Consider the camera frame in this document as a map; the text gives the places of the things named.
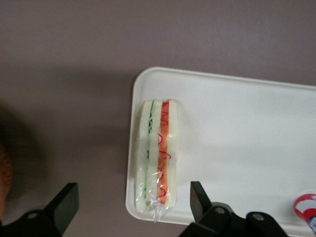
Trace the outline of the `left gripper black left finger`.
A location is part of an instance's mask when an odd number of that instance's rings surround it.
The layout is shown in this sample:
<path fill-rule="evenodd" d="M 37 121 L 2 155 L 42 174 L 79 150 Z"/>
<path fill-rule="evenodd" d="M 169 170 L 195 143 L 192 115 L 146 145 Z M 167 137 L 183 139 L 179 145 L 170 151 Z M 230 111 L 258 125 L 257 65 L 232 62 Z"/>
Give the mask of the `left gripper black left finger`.
<path fill-rule="evenodd" d="M 5 225 L 6 237 L 61 237 L 79 209 L 78 183 L 68 183 L 48 205 Z"/>

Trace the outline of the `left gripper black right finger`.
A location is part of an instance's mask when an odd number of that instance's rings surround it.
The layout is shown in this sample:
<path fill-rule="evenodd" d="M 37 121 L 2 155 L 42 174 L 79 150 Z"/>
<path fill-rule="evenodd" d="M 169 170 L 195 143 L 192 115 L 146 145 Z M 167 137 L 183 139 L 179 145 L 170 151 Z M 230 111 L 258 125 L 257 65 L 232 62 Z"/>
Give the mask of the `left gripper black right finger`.
<path fill-rule="evenodd" d="M 211 202 L 202 184 L 190 184 L 190 208 L 195 223 L 203 227 L 212 237 L 242 237 L 239 218 L 223 203 Z"/>

